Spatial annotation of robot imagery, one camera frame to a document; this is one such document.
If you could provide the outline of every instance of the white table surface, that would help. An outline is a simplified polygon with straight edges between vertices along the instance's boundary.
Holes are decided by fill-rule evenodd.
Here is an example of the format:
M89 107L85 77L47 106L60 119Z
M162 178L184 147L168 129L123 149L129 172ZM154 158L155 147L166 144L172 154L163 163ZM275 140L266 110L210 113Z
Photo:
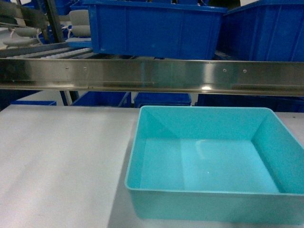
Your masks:
M302 228L139 219L124 178L138 109L0 112L0 228ZM304 144L304 114L278 116Z

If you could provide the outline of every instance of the white wall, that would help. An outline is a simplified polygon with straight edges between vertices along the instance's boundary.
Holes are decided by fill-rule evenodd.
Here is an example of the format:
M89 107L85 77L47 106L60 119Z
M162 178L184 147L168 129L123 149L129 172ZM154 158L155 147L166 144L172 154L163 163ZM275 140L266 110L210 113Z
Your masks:
M241 6L245 6L245 5L250 4L254 1L258 1L258 0L240 0Z

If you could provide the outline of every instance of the stainless steel rail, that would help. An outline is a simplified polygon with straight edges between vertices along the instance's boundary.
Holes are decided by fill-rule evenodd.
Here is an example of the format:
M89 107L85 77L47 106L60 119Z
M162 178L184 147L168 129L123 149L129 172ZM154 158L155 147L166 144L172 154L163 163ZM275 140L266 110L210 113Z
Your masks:
M0 59L0 88L304 96L304 63Z

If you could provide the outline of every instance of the plastic tray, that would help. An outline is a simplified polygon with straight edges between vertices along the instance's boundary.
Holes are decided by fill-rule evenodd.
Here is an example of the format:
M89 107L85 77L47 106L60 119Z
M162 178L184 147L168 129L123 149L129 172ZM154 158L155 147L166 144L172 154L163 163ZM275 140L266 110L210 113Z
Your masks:
M304 61L304 1L259 0L223 17L218 50L240 60Z
M274 112L304 112L304 99L284 96L199 95L197 106L265 107Z
M225 8L84 0L96 53L212 59Z
M131 106L130 92L87 92L75 100L72 106L111 106L124 107Z
M270 109L144 106L125 185L144 219L303 224L303 180Z
M191 97L189 94L138 93L134 98L134 107L140 108L144 105L190 106Z
M12 101L11 105L50 105L56 106L56 101Z

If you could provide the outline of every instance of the metal post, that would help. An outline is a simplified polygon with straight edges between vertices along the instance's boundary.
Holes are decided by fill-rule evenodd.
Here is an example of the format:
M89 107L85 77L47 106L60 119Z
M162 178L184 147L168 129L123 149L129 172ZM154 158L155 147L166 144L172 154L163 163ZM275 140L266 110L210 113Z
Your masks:
M70 91L70 96L71 96L72 102L74 102L75 100L77 100L79 98L79 93L78 93L78 91Z
M49 24L52 28L55 43L64 42L60 20L57 13L57 8L54 0L43 0L47 11Z

